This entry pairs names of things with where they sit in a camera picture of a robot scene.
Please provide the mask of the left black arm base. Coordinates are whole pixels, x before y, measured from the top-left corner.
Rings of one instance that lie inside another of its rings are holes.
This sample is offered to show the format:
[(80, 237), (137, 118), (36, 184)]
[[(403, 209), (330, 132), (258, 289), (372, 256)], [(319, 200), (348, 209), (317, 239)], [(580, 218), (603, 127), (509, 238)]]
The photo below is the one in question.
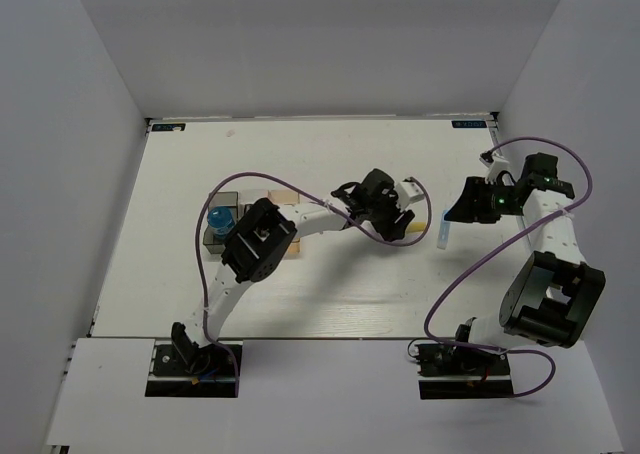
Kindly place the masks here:
[(169, 343), (154, 347), (146, 382), (147, 398), (236, 398), (242, 344), (201, 346), (186, 326), (174, 322)]

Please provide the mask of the pastel blue marker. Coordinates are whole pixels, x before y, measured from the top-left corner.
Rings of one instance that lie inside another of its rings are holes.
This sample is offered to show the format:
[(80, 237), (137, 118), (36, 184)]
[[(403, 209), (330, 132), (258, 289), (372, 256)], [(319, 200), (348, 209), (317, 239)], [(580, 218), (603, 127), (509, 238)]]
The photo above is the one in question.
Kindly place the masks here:
[(440, 250), (445, 250), (448, 245), (449, 232), (450, 232), (450, 222), (446, 220), (446, 215), (448, 214), (448, 210), (445, 209), (442, 212), (439, 231), (438, 231), (438, 239), (437, 239), (437, 248)]

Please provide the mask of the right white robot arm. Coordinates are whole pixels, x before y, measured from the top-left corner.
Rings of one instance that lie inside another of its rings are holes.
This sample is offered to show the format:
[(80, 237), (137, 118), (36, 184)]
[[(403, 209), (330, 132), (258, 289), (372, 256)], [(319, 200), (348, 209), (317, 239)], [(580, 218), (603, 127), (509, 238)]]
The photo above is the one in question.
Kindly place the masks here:
[(486, 363), (486, 346), (572, 347), (606, 283), (604, 272), (589, 266), (579, 249), (568, 213), (574, 188), (559, 178), (557, 157), (527, 156), (512, 184), (503, 180), (509, 169), (506, 159), (484, 153), (481, 160), (486, 175), (466, 179), (445, 221), (495, 224), (505, 215), (519, 216), (532, 230), (528, 235), (531, 254), (507, 289), (498, 313), (460, 325), (451, 358), (466, 373)]

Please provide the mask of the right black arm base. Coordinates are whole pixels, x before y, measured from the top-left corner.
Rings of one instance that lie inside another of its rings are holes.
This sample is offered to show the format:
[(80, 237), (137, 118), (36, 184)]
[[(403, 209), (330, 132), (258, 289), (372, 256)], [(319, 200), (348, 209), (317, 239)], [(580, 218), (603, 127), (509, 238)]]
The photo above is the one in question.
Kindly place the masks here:
[(421, 400), (500, 399), (514, 394), (507, 357), (426, 342), (408, 346)]

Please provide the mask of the pastel yellow marker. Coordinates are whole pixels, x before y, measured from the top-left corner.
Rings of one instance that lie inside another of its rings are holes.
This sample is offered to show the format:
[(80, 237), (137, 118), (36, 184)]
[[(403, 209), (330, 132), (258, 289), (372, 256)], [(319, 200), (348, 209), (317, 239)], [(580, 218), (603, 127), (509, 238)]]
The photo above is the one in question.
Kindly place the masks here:
[(411, 222), (407, 226), (406, 232), (407, 233), (420, 233), (420, 232), (423, 232), (425, 229), (427, 229), (427, 223), (426, 222)]

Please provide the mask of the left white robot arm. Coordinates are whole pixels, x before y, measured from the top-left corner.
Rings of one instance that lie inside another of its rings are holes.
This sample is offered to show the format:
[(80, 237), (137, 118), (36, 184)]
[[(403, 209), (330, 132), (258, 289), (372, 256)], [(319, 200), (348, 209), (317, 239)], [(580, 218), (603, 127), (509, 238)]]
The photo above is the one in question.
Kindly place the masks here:
[(171, 328), (173, 351), (188, 373), (203, 372), (216, 352), (233, 355), (219, 341), (224, 323), (245, 292), (275, 272), (295, 241), (370, 224), (370, 239), (406, 247), (406, 231), (415, 217), (411, 207), (428, 195), (414, 178), (396, 182), (374, 169), (363, 181), (346, 183), (326, 198), (311, 194), (305, 198), (293, 205), (259, 198), (224, 237), (213, 280), (201, 282), (201, 306), (189, 321), (176, 322)]

